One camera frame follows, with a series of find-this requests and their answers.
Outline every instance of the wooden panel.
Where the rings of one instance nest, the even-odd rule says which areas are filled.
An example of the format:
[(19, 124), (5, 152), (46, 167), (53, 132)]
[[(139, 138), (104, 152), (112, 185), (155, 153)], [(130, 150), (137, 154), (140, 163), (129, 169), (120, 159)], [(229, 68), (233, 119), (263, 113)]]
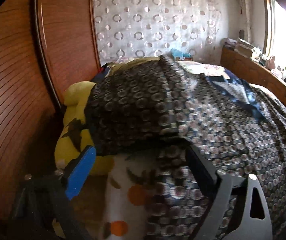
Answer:
[(60, 125), (53, 114), (35, 55), (30, 0), (6, 0), (0, 7), (0, 219), (8, 217), (25, 173), (54, 168)]
[(221, 66), (249, 83), (266, 87), (286, 107), (286, 83), (266, 68), (225, 47), (222, 49)]
[(56, 94), (92, 79), (99, 70), (92, 0), (37, 0), (38, 28), (45, 67)]

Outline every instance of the white wall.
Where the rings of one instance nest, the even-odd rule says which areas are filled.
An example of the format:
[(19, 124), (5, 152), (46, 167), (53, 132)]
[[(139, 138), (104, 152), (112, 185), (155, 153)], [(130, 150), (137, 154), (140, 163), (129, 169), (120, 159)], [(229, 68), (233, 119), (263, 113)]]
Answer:
[(216, 34), (216, 58), (214, 64), (220, 64), (223, 38), (237, 39), (240, 30), (240, 5), (237, 0), (218, 0), (218, 8), (221, 10), (222, 19), (220, 28)]
[(264, 0), (252, 0), (251, 31), (253, 45), (263, 50), (265, 38)]

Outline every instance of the stack of books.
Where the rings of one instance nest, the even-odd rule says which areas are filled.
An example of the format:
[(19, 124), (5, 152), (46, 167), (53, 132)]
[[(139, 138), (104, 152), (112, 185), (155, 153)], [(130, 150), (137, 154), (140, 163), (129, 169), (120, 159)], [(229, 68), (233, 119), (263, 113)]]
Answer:
[(244, 57), (248, 58), (256, 58), (261, 54), (260, 49), (254, 47), (250, 43), (245, 40), (238, 38), (235, 49), (237, 53), (243, 55)]

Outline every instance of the figurine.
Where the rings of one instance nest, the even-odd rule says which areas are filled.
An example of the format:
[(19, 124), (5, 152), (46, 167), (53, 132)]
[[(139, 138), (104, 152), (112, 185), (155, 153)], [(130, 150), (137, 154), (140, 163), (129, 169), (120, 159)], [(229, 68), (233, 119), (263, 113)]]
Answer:
[(275, 56), (271, 56), (269, 60), (266, 60), (265, 67), (270, 71), (275, 69), (275, 62), (274, 61), (275, 61)]

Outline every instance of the window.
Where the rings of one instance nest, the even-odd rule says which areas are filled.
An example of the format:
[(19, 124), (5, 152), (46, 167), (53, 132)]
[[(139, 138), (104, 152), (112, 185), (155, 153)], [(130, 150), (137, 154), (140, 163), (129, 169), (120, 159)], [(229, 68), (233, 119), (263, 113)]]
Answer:
[(264, 53), (275, 56), (276, 65), (283, 69), (286, 67), (286, 11), (275, 0), (267, 0), (266, 15)]

